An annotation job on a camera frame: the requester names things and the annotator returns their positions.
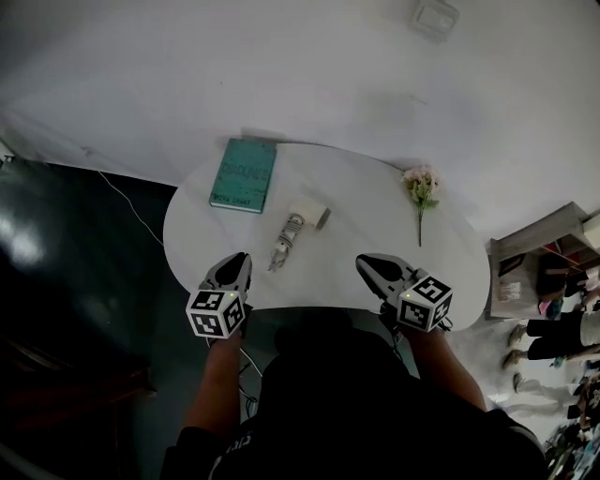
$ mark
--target teal book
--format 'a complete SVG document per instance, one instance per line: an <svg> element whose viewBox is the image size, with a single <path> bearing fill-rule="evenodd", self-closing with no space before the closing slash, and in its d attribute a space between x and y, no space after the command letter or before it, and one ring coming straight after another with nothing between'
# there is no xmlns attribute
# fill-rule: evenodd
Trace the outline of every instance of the teal book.
<svg viewBox="0 0 600 480"><path fill-rule="evenodd" d="M274 143L229 140L210 194L210 204L260 214L276 155Z"/></svg>

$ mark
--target shoe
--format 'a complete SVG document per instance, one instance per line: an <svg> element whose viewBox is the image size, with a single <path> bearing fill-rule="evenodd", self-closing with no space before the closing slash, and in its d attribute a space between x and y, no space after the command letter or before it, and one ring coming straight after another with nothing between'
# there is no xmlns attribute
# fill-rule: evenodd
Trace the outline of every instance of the shoe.
<svg viewBox="0 0 600 480"><path fill-rule="evenodd" d="M515 392L518 393L518 387L521 385L522 382L523 376L519 372L515 373L515 376L513 377L513 387L515 388Z"/></svg>
<svg viewBox="0 0 600 480"><path fill-rule="evenodd" d="M518 365L518 362L520 362L520 360L521 360L520 354L521 354L521 350L511 351L508 355L506 355L506 358L504 358L504 362L502 363L502 368L504 370L507 370L510 367L515 367L516 365Z"/></svg>
<svg viewBox="0 0 600 480"><path fill-rule="evenodd" d="M508 346L512 349L521 341L526 333L527 327L525 325L517 325L508 337Z"/></svg>

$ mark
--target white round table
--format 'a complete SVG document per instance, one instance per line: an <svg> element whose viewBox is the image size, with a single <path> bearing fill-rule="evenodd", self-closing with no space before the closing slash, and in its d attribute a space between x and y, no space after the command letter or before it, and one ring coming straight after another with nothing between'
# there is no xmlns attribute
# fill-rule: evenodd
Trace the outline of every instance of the white round table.
<svg viewBox="0 0 600 480"><path fill-rule="evenodd" d="M281 143L262 214L210 206L220 157L193 172L172 197L164 222L167 261L190 292L208 269L238 251L252 257L247 301L255 308L341 307L379 310L354 267L361 253L396 255L454 289L454 330L480 316L488 298L488 256L481 239L443 193L426 211L423 246L416 209L401 172L373 158L318 145ZM331 209L321 231L305 229L286 263L267 272L270 252L291 203L307 195Z"/></svg>

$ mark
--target gray floor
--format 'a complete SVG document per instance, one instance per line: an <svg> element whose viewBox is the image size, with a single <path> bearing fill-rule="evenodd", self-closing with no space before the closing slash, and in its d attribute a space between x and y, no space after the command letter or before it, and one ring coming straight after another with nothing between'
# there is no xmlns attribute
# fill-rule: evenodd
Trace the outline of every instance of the gray floor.
<svg viewBox="0 0 600 480"><path fill-rule="evenodd" d="M160 237L174 188L109 178ZM158 478L207 353L204 341L192 335L185 314L188 293L171 273L162 247L97 172L17 160L0 168L0 253L27 276L64 292L81 322L150 365L157 394L132 402L130 442L126 439L123 450L133 457L132 470L141 479ZM349 313L354 326L391 344L375 315ZM277 329L297 322L300 314L298 309L252 313L246 349L260 368L276 354ZM406 341L399 349L415 373ZM251 395L260 395L253 370L246 370L241 383Z"/></svg>

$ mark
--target white wall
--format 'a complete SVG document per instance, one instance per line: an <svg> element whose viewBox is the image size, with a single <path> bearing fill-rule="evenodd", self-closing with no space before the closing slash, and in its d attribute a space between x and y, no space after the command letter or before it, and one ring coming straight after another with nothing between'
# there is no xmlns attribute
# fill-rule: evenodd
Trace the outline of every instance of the white wall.
<svg viewBox="0 0 600 480"><path fill-rule="evenodd" d="M451 3L433 45L409 0L13 1L0 109L56 161L174 185L248 130L420 158L486 238L599 208L595 0Z"/></svg>

